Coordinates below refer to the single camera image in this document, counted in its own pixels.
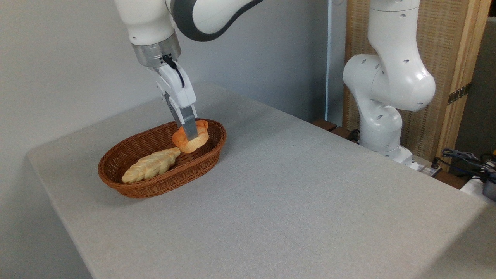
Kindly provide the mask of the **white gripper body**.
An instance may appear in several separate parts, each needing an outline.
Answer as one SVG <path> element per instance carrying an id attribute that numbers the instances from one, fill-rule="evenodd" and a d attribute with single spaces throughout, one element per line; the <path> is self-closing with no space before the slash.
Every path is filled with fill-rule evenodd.
<path id="1" fill-rule="evenodd" d="M 168 93 L 173 103 L 179 108 L 186 108 L 196 102 L 196 95 L 184 69 L 178 62 L 174 62 L 174 64 L 175 68 L 164 64 L 161 67 L 153 68 L 152 72 L 160 89 Z"/>

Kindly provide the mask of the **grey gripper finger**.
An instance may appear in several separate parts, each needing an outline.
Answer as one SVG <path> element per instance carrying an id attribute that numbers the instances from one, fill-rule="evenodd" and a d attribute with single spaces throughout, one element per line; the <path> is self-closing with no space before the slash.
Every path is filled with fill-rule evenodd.
<path id="1" fill-rule="evenodd" d="M 176 110 L 175 108 L 172 106 L 172 103 L 170 102 L 170 96 L 168 95 L 168 93 L 163 93 L 163 100 L 167 103 L 167 106 L 172 114 L 172 116 L 174 117 L 174 120 L 176 122 L 176 125 L 178 128 L 181 128 L 182 127 L 182 123 L 180 121 L 180 118 L 178 117 L 177 113 L 176 113 Z"/>
<path id="2" fill-rule="evenodd" d="M 196 126 L 196 109 L 194 105 L 186 108 L 179 108 L 179 113 L 182 117 L 182 127 L 186 134 L 187 140 L 192 141 L 198 137 Z"/>

